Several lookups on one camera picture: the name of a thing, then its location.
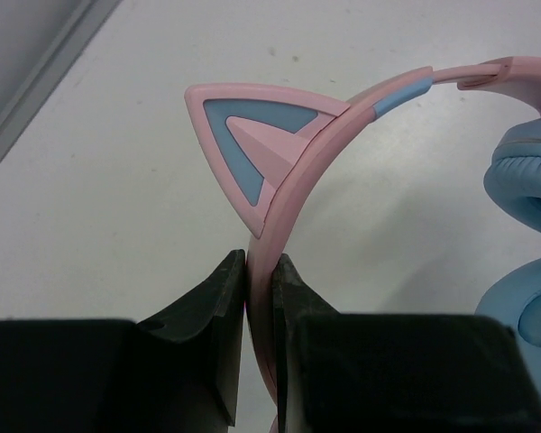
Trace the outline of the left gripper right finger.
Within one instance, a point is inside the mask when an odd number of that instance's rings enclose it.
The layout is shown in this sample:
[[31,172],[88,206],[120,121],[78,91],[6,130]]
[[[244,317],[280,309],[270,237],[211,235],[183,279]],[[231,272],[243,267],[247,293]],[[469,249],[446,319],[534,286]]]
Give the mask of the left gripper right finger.
[[517,339],[494,319],[341,313],[287,255],[272,312],[276,432],[541,432]]

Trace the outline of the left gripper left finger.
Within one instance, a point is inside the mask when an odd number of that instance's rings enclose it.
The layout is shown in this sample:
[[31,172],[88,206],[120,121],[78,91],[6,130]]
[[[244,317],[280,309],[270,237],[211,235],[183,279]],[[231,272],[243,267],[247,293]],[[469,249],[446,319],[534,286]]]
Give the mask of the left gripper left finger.
[[226,432],[245,253],[141,322],[0,319],[0,432]]

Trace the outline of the pink blue cat-ear headphones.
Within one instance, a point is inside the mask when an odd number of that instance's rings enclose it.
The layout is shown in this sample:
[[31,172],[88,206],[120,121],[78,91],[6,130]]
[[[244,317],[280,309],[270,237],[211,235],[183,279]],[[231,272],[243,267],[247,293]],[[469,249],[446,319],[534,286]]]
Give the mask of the pink blue cat-ear headphones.
[[237,83],[185,101],[251,234],[244,306],[277,414],[282,255],[341,313],[509,327],[541,401],[541,58],[413,69],[346,101]]

